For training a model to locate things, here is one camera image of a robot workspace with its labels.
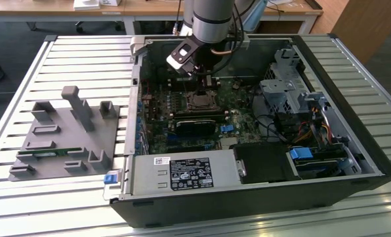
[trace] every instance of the table leg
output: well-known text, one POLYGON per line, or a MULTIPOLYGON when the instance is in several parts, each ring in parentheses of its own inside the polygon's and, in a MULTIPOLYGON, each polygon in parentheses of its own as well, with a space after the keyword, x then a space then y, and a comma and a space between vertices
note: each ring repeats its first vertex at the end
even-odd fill
POLYGON ((315 22, 316 16, 311 15, 307 16, 305 20, 301 22, 300 28, 297 33, 299 34, 308 34, 311 31, 311 28, 313 26, 313 22, 315 22))
POLYGON ((33 22, 25 22, 25 24, 29 27, 30 31, 37 30, 36 21, 33 21, 33 22))
POLYGON ((124 16, 124 27, 127 35, 135 35, 135 17, 133 16, 124 16))

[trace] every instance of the white box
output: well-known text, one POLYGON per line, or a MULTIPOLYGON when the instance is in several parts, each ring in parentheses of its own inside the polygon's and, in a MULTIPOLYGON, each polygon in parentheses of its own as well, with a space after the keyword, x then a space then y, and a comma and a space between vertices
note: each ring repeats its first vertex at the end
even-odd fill
POLYGON ((100 3, 97 0, 74 0, 74 11, 100 9, 100 3))
POLYGON ((121 0, 100 0, 100 4, 105 6, 117 6, 121 0))

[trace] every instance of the metal rails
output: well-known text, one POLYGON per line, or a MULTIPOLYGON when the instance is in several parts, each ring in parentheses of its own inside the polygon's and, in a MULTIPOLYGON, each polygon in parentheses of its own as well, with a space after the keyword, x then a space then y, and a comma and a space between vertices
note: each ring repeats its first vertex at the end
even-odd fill
MULTIPOLYGON (((303 38, 391 159, 391 97, 336 39, 303 38)), ((101 197, 102 175, 6 181, 16 149, 33 120, 28 112, 33 100, 50 99, 53 106, 66 106, 58 96, 64 85, 77 85, 80 97, 89 103, 112 100, 121 106, 114 149, 116 155, 121 155, 132 69, 129 39, 128 36, 80 36, 58 37, 54 43, 44 43, 0 122, 0 236, 299 236, 300 233, 303 236, 366 236, 391 233, 391 182, 328 208, 132 229, 101 197)), ((320 90, 312 75, 308 77, 320 90)), ((113 166, 120 168, 123 162, 124 159, 116 157, 113 166)))

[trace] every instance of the floor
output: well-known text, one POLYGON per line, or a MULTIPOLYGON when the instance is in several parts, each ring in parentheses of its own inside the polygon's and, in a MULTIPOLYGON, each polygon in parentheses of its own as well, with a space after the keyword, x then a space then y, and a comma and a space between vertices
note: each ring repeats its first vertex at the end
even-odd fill
MULTIPOLYGON (((0 23, 0 66, 5 71, 5 78, 0 81, 0 118, 45 36, 77 35, 73 22, 38 23, 37 28, 36 31, 29 31, 25 23, 0 23)), ((82 24, 82 28, 92 35, 124 34, 114 30, 113 22, 88 22, 82 24)), ((366 67, 391 94, 391 36, 366 67)))

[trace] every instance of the wooden cabinet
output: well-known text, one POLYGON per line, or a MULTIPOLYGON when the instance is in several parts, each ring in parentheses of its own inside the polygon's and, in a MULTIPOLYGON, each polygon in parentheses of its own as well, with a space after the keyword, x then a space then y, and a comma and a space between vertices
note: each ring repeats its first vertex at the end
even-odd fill
POLYGON ((324 13, 311 33, 334 33, 366 63, 391 33, 391 0, 316 0, 324 13))

